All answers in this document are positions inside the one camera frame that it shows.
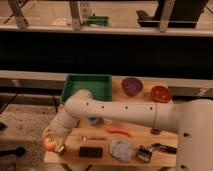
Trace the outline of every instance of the wooden table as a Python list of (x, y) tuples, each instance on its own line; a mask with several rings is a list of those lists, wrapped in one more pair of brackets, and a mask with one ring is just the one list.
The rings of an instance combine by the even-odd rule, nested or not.
[[(151, 101), (150, 90), (155, 85), (167, 86), (164, 82), (143, 81), (144, 89), (136, 97), (128, 97), (121, 88), (121, 78), (113, 78), (112, 90), (113, 101)], [(131, 138), (119, 133), (107, 133), (106, 127), (122, 127), (131, 134)], [(150, 133), (151, 128), (134, 125), (130, 123), (112, 121), (111, 124), (100, 123), (97, 126), (91, 126), (86, 119), (81, 119), (79, 127), (75, 128), (66, 141), (67, 151), (63, 156), (55, 153), (46, 152), (44, 161), (47, 163), (60, 164), (92, 164), (92, 165), (110, 165), (110, 166), (156, 166), (156, 167), (174, 167), (176, 155), (166, 154), (155, 151), (150, 163), (144, 163), (136, 157), (136, 152), (140, 145), (150, 146), (153, 143), (162, 143), (165, 145), (177, 146), (177, 135), (162, 131), (159, 135)], [(80, 141), (82, 135), (87, 136), (106, 136), (106, 141), (88, 140)], [(121, 163), (109, 154), (109, 143), (113, 139), (125, 139), (132, 144), (132, 159), (129, 163)], [(103, 148), (103, 158), (80, 158), (78, 156), (80, 146), (99, 146)]]

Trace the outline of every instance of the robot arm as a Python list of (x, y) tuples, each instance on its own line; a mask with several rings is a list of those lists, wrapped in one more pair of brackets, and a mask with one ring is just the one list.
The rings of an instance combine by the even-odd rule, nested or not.
[(127, 121), (179, 134), (176, 170), (211, 170), (213, 163), (213, 101), (194, 100), (183, 104), (101, 102), (87, 90), (70, 97), (51, 122), (56, 137), (66, 137), (79, 117), (103, 117)]
[(66, 139), (79, 117), (100, 117), (177, 133), (174, 108), (173, 104), (152, 102), (102, 102), (93, 100), (89, 91), (80, 90), (66, 101), (63, 111), (51, 121), (50, 129)]

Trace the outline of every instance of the green tray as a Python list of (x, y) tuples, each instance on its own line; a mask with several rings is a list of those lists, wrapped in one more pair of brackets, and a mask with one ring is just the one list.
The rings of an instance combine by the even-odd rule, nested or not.
[(109, 17), (107, 16), (90, 16), (87, 19), (87, 25), (95, 24), (98, 26), (107, 26), (109, 22)]
[(95, 100), (111, 101), (112, 77), (110, 75), (69, 74), (60, 102), (64, 104), (70, 96), (81, 89), (89, 90)]

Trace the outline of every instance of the orange carrot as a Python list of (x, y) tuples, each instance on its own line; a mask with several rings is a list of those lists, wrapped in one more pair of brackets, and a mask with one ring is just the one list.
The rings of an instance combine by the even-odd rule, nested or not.
[(131, 137), (131, 135), (126, 130), (124, 130), (123, 128), (108, 127), (108, 128), (106, 128), (106, 130), (109, 133), (121, 133), (121, 134), (127, 135), (128, 137)]

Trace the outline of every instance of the gray cloth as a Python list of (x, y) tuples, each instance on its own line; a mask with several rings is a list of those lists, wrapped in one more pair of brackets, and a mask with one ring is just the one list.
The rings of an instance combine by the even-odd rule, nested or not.
[(131, 144), (125, 140), (112, 140), (110, 143), (110, 154), (123, 163), (131, 159)]

